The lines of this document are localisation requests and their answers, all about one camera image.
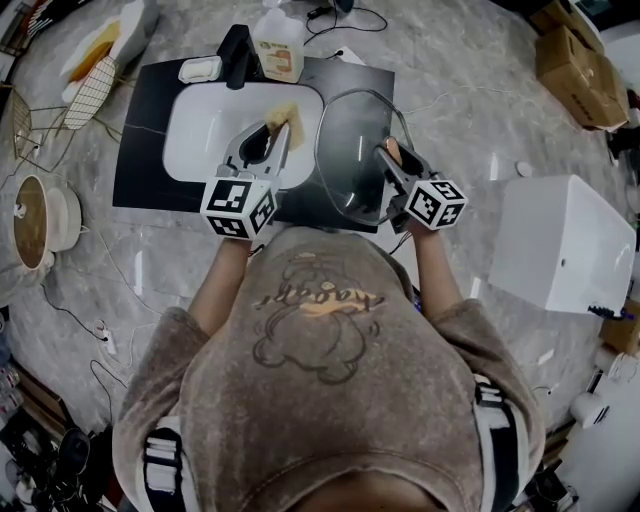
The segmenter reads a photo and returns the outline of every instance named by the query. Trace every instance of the shoulder strap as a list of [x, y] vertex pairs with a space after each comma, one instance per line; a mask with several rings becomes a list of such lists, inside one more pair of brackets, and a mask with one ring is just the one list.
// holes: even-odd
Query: shoulder strap
[[517, 428], [512, 404], [489, 379], [475, 375], [474, 413], [480, 438], [483, 469], [481, 512], [504, 512], [520, 492], [523, 466], [520, 458], [528, 449], [526, 430]]
[[182, 439], [170, 428], [147, 436], [142, 456], [144, 487], [154, 512], [185, 512], [181, 454]]

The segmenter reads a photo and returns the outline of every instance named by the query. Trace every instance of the gray t-shirt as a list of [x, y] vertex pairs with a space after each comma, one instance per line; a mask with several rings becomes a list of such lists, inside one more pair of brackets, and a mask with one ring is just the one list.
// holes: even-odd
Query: gray t-shirt
[[479, 510], [473, 372], [522, 410], [532, 469], [543, 424], [478, 301], [429, 323], [411, 295], [404, 270], [367, 240], [291, 228], [251, 262], [211, 339], [169, 309], [115, 429], [125, 492], [146, 434], [173, 410], [202, 510], [283, 511], [366, 470], [406, 478], [447, 510]]

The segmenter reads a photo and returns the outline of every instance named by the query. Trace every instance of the soap dish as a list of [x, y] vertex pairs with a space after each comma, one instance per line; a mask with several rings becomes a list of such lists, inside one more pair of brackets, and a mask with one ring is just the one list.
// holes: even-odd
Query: soap dish
[[212, 82], [220, 76], [222, 59], [217, 55], [185, 60], [180, 67], [178, 79], [185, 84]]

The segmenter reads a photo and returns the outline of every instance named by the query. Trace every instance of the faucet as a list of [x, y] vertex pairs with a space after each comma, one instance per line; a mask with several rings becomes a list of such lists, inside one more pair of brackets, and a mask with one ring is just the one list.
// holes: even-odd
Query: faucet
[[218, 48], [222, 60], [222, 76], [229, 89], [244, 87], [247, 78], [261, 75], [260, 60], [256, 55], [246, 25], [233, 25]]

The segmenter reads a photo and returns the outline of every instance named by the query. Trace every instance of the white box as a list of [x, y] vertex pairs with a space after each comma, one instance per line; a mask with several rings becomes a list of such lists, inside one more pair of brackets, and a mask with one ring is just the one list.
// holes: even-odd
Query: white box
[[507, 185], [489, 283], [548, 311], [618, 314], [636, 235], [578, 176]]

